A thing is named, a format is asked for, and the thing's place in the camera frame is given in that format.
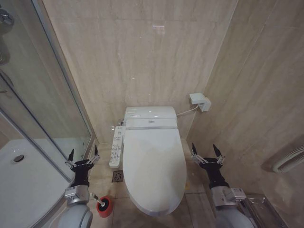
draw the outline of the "smart toilet seat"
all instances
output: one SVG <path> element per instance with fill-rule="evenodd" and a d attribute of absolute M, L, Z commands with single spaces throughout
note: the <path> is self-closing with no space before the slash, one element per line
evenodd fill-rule
<path fill-rule="evenodd" d="M 187 177 L 178 129 L 126 130 L 123 155 L 124 180 L 133 203 L 151 216 L 174 211 Z"/>

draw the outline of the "bathroom wall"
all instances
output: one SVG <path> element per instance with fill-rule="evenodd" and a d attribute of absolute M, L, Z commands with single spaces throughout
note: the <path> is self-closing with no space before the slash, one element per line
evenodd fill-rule
<path fill-rule="evenodd" d="M 304 164 L 276 174 L 271 165 L 304 143 L 304 1 L 239 0 L 188 144 L 226 156 L 231 186 L 265 193 L 289 227 L 304 227 Z"/>
<path fill-rule="evenodd" d="M 101 143 L 128 106 L 191 108 L 237 0 L 43 0 Z M 194 112 L 179 117 L 186 138 Z"/>

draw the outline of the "floor drain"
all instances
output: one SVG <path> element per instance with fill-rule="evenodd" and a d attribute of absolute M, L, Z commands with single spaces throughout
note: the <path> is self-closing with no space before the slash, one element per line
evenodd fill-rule
<path fill-rule="evenodd" d="M 24 159 L 24 155 L 18 155 L 17 157 L 14 158 L 14 162 L 20 162 Z"/>
<path fill-rule="evenodd" d="M 123 182 L 124 180 L 124 172 L 122 170 L 114 171 L 112 182 Z"/>

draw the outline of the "wall outlet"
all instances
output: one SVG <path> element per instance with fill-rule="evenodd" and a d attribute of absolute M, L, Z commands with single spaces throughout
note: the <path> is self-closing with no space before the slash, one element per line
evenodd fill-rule
<path fill-rule="evenodd" d="M 205 101 L 205 96 L 202 93 L 194 93 L 194 94 L 190 94 L 190 101 L 191 104 L 201 104 L 204 103 Z"/>
<path fill-rule="evenodd" d="M 211 107 L 211 101 L 205 97 L 202 93 L 190 94 L 191 104 L 198 104 L 202 112 L 206 112 Z"/>

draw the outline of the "bathroom floor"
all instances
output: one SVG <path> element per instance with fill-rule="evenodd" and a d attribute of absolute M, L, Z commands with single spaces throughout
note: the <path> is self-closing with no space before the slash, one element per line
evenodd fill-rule
<path fill-rule="evenodd" d="M 89 190 L 99 197 L 110 195 L 114 209 L 109 217 L 101 218 L 96 210 L 96 201 L 90 201 L 88 206 L 93 212 L 91 228 L 214 228 L 214 215 L 202 185 L 204 171 L 191 160 L 185 140 L 182 140 L 182 146 L 187 164 L 185 195 L 171 214 L 150 217 L 132 203 L 125 182 L 112 183 L 114 169 L 108 164 L 112 144 L 100 144 L 98 151 L 101 158 L 90 173 Z"/>

